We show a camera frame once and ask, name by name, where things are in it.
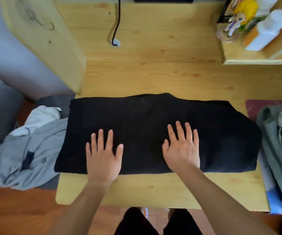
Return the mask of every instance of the bottle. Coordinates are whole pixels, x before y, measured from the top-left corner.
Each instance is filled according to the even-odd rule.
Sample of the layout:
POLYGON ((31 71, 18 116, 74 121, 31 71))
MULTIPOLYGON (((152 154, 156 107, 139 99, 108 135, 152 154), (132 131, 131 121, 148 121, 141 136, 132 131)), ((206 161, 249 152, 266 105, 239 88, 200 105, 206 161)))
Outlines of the bottle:
POLYGON ((276 4, 278 0, 256 0, 258 10, 252 20, 247 24, 239 27, 239 33, 249 33, 259 22, 265 20, 269 15, 270 9, 276 4))
POLYGON ((243 47, 245 50, 260 51, 279 35, 281 28, 282 10, 274 10, 250 31, 243 40, 243 47))

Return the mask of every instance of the hand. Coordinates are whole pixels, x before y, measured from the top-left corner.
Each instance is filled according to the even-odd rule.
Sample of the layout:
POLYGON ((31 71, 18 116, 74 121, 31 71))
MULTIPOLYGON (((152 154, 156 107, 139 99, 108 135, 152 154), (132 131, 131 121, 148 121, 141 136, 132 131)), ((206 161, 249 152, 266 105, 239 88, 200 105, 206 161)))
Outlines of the hand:
POLYGON ((102 129, 99 130, 97 144, 96 135, 94 133, 91 135, 92 152, 90 144, 86 143, 86 166, 89 182, 109 186, 117 178, 121 169, 123 144, 118 145, 115 156, 113 154, 113 136, 113 131, 109 130, 105 149, 102 129))
POLYGON ((175 173, 186 170, 188 166, 196 166, 200 168, 200 157, 199 157, 199 137, 198 131, 193 131, 189 123, 185 123, 186 126, 186 138, 185 133, 179 121, 176 122, 178 139, 174 133, 172 126, 169 124, 168 134, 170 139, 170 145, 167 139, 165 139, 162 145, 162 154, 168 165, 168 167, 175 173))

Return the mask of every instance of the folded black garment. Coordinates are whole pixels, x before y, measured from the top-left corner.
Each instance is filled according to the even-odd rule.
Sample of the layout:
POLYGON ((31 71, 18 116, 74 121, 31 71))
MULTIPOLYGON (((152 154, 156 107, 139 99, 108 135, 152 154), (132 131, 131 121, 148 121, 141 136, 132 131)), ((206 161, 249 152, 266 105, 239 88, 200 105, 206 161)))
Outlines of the folded black garment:
POLYGON ((261 145, 260 128, 226 101, 191 101, 169 93, 129 97, 91 97, 71 101, 68 126, 55 164, 56 172, 86 174, 85 144, 91 134, 114 131, 114 152, 124 145, 120 174, 168 173, 162 144, 167 125, 197 129, 203 172, 255 170, 261 145))

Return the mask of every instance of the person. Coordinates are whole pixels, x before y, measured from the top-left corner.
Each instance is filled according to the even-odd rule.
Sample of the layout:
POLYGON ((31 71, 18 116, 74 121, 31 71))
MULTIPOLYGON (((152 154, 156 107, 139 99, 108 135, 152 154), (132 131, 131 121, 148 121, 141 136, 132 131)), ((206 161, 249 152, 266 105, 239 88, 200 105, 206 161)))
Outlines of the person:
MULTIPOLYGON (((272 229, 255 219, 240 203, 209 180, 199 169, 199 138, 189 123, 185 123, 186 136, 179 121, 177 135, 171 125, 167 126, 170 144, 165 139, 163 157, 169 168, 176 173, 193 194, 206 214, 217 235, 276 235, 272 229)), ((68 207, 60 220, 50 229, 50 235, 88 234, 94 214, 107 189, 118 176, 124 146, 117 147, 113 154, 113 131, 108 132, 104 148, 103 130, 91 136, 91 145, 86 144, 88 182, 76 200, 68 207)), ((158 234, 138 208, 130 208, 120 222, 115 235, 158 234)), ((186 209, 174 209, 164 229, 164 235, 202 234, 186 209)))

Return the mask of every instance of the orange label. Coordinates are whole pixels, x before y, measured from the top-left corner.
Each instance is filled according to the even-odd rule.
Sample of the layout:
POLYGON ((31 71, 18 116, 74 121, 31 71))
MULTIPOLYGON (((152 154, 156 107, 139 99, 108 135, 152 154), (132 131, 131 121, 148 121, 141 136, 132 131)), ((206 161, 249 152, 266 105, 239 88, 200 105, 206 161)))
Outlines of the orange label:
POLYGON ((258 35, 257 27, 254 27, 243 40, 243 47, 246 48, 258 35))

